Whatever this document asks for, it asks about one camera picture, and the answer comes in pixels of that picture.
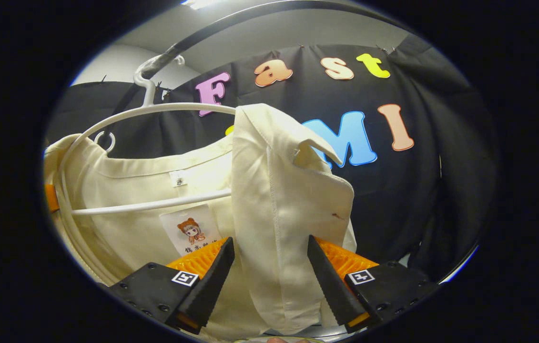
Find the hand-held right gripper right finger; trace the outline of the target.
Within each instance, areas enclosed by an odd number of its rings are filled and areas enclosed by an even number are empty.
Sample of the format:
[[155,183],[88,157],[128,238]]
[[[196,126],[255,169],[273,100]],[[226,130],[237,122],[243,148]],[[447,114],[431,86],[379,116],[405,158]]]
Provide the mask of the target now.
[[308,259],[337,324],[348,333],[385,325],[439,288],[422,271],[397,261],[376,263],[315,236],[308,238]]

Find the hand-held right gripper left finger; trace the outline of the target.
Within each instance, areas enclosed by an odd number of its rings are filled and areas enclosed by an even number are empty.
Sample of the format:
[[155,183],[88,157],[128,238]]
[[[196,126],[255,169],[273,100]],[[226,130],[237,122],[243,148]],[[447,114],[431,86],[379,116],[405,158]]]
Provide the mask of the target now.
[[226,237],[169,265],[150,262],[107,288],[154,321],[198,334],[210,319],[235,258]]

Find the cream button shirt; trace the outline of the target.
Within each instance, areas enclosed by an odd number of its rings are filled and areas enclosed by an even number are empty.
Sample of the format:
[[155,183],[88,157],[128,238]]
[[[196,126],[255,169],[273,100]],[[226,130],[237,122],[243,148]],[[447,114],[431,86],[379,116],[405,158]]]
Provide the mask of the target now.
[[307,256],[308,237],[355,251],[350,221],[354,189],[319,156],[336,163],[332,147],[309,128],[265,104],[237,107],[226,137],[182,155],[118,159],[78,134],[50,145],[43,180],[61,209],[57,232],[95,282],[112,286],[146,263],[180,257],[170,232],[186,206],[72,216],[104,208],[231,189],[230,197],[190,209],[210,217],[220,237],[232,237],[236,258],[198,338],[224,343],[272,330],[291,336],[321,323],[335,326]]

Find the black metal clothes rack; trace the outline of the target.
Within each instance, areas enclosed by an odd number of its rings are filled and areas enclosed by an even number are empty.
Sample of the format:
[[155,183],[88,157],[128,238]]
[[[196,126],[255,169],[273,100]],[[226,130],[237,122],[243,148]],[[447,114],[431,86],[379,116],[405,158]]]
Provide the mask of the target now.
[[[376,13],[372,13],[363,9],[359,9],[353,6],[348,6],[346,4],[339,4],[339,3],[332,3],[329,1],[322,1],[322,0],[284,0],[284,1],[278,1],[278,2],[272,2],[267,4],[261,4],[259,6],[250,7],[245,10],[241,10],[239,12],[233,13],[231,15],[228,15],[227,17],[221,18],[210,25],[198,30],[197,32],[193,33],[192,35],[189,35],[182,41],[176,43],[175,45],[171,46],[165,53],[162,53],[160,56],[160,60],[158,62],[158,66],[152,66],[150,68],[150,71],[143,72],[143,76],[147,79],[150,79],[154,74],[156,74],[158,71],[169,65],[177,56],[180,56],[182,52],[185,50],[188,50],[189,48],[193,47],[194,45],[197,45],[201,41],[208,39],[212,35],[221,32],[225,29],[229,29],[232,26],[236,26],[238,24],[241,24],[242,22],[253,20],[254,18],[263,17],[266,15],[271,15],[275,13],[282,13],[287,11],[293,11],[293,10],[328,10],[328,11],[339,11],[339,12],[348,12],[352,14],[361,15],[363,17],[370,17],[378,21],[387,22],[387,24],[391,24],[395,27],[398,27],[400,29],[406,29],[400,25],[397,25],[398,22],[390,21],[388,18],[381,17],[380,15]],[[362,54],[361,56],[356,57],[356,60],[359,63],[362,63],[367,71],[373,75],[376,78],[379,78],[379,80],[389,80],[390,78],[394,79],[394,76],[396,75],[395,72],[390,72],[389,70],[382,69],[382,63],[384,62],[382,59],[376,58],[372,56],[369,53]],[[282,63],[281,60],[271,60],[267,61],[261,65],[259,65],[255,70],[255,81],[254,84],[258,88],[266,88],[269,87],[272,84],[275,84],[278,81],[285,81],[289,80],[291,76],[293,76],[293,71],[287,68],[285,65],[284,67],[280,68],[274,68],[274,65],[278,65],[276,63]],[[324,72],[334,80],[351,80],[352,78],[344,78],[346,76],[346,73],[338,73],[337,76],[340,78],[335,78],[335,76],[332,75],[335,74],[335,72],[344,71],[346,68],[350,70],[347,65],[345,64],[339,64],[342,61],[341,59],[338,59],[336,57],[325,57],[320,60],[320,64],[324,68]],[[221,105],[219,103],[214,102],[198,102],[198,103],[207,103],[207,104],[216,104]],[[400,107],[398,107],[397,104],[386,104],[383,106],[380,106],[378,108],[379,113],[385,116],[388,125],[391,130],[391,134],[394,138],[394,144],[393,149],[396,151],[403,151],[408,150],[411,146],[414,145],[414,141],[411,137],[408,135],[408,131],[405,128],[405,124],[402,120],[402,117],[400,117],[400,114],[398,114],[398,111],[400,111]],[[232,145],[233,140],[233,128],[236,128],[236,138],[238,129],[241,127],[241,125],[238,126],[238,115],[240,114],[241,110],[240,107],[236,108],[236,124],[230,126],[225,132],[227,134],[223,135],[219,142],[223,143],[223,141],[228,140],[229,145]],[[113,129],[114,124],[110,124],[106,128],[103,129],[103,131],[110,131],[109,129]]]

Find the black backdrop cloth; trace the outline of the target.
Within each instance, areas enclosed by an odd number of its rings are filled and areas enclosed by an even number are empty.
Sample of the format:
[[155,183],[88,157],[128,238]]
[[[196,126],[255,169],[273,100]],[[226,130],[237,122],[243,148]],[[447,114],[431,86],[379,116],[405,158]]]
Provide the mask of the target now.
[[200,99],[224,88],[226,106],[265,103],[291,115],[344,162],[353,186],[357,253],[409,256],[438,279],[465,258],[498,180],[495,128],[479,93],[441,52],[413,34],[385,52],[314,45],[267,51],[201,74],[165,96]]

